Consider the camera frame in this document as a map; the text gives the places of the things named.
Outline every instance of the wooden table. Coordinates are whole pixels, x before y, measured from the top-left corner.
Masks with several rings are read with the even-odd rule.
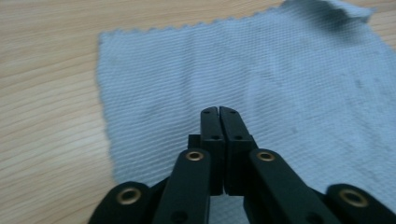
[[[237,18],[278,0],[0,1],[0,222],[86,223],[115,183],[95,80],[98,34]],[[370,21],[396,49],[396,1]]]

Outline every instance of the table surface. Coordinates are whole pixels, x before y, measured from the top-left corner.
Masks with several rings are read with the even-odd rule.
[[[396,49],[396,1],[373,30]],[[98,34],[240,18],[278,0],[0,1],[0,220],[86,223],[115,186],[95,80]]]

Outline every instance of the microfiber cloth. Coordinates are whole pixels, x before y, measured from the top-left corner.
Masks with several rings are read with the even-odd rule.
[[[366,24],[372,12],[288,0],[242,19],[102,33],[115,179],[169,176],[200,111],[224,105],[311,188],[348,183],[395,212],[396,54]],[[212,197],[209,222],[248,223],[242,198]]]

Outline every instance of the light blue cloth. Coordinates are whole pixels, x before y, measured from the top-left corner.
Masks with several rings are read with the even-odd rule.
[[[396,56],[365,23],[371,13],[289,0],[240,20],[102,33],[116,180],[168,176],[199,112],[225,105],[308,186],[352,184],[396,211]],[[212,198],[210,223],[248,223],[241,199]]]

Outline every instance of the metal pin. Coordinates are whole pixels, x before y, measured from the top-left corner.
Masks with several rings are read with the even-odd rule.
[[[202,154],[201,152],[192,151],[187,153],[186,158],[189,161],[200,161],[201,159],[204,158],[204,154]]]
[[[257,158],[261,161],[273,161],[275,156],[269,152],[259,152],[257,153]]]
[[[117,195],[117,202],[119,202],[122,205],[128,205],[137,202],[141,196],[142,196],[142,192],[139,189],[127,188],[127,189],[123,189]]]
[[[355,207],[366,207],[369,205],[367,199],[356,190],[342,189],[340,190],[339,195],[344,200],[344,202]]]

